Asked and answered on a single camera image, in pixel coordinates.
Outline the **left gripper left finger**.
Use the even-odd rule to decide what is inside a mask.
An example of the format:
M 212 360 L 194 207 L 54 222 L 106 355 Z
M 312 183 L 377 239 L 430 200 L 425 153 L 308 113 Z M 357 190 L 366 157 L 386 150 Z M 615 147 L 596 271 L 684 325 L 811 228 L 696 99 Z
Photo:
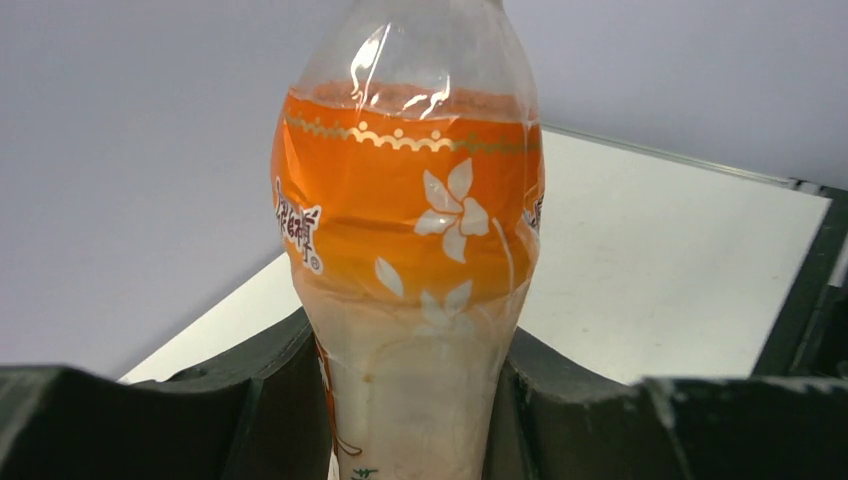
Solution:
M 164 381 L 1 371 L 5 479 L 324 479 L 330 450 L 300 310 Z

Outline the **orange drink bottle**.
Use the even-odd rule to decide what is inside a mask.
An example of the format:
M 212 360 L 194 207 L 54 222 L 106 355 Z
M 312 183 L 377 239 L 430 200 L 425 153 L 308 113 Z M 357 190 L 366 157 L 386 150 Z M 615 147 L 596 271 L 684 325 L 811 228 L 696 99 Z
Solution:
M 270 180 L 337 476 L 480 478 L 545 190 L 503 4 L 353 2 L 288 91 Z

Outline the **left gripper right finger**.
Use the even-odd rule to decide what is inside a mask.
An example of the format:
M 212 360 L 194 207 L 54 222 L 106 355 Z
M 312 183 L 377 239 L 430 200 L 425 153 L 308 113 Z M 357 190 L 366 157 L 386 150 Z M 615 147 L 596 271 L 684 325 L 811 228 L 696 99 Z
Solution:
M 495 398 L 487 479 L 843 479 L 847 385 L 804 377 L 623 385 L 524 330 Z

